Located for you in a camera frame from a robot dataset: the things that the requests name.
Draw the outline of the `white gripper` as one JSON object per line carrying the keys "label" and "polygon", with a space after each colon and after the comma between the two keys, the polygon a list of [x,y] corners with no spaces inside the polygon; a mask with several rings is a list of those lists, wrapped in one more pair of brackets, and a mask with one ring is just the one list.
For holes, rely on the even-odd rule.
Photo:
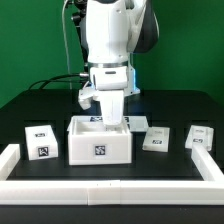
{"label": "white gripper", "polygon": [[127,67],[90,69],[90,78],[99,93],[103,122],[117,126],[122,122],[124,89],[127,87]]}

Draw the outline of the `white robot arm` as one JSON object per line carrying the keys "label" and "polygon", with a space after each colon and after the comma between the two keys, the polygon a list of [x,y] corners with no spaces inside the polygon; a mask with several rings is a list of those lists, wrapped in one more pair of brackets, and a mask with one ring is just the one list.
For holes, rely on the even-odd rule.
{"label": "white robot arm", "polygon": [[91,85],[79,93],[84,109],[100,102],[107,126],[123,120],[124,98],[137,94],[130,56],[145,53],[159,38],[152,0],[75,0],[80,18],[80,42],[87,58]]}

